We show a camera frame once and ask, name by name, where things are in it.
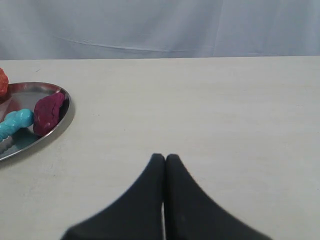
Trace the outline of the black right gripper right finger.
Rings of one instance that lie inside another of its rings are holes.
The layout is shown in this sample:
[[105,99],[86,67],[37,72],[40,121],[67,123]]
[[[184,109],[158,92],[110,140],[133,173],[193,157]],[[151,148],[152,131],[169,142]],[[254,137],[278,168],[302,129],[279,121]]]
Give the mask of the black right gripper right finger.
[[166,157],[164,221],[168,240],[269,239],[213,201],[177,154]]

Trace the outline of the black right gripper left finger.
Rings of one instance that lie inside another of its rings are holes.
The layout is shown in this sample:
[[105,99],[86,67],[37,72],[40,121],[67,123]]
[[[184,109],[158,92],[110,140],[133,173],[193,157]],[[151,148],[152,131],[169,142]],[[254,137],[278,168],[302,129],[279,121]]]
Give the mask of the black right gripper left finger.
[[133,185],[110,206],[70,227],[64,240],[161,240],[165,158],[154,153]]

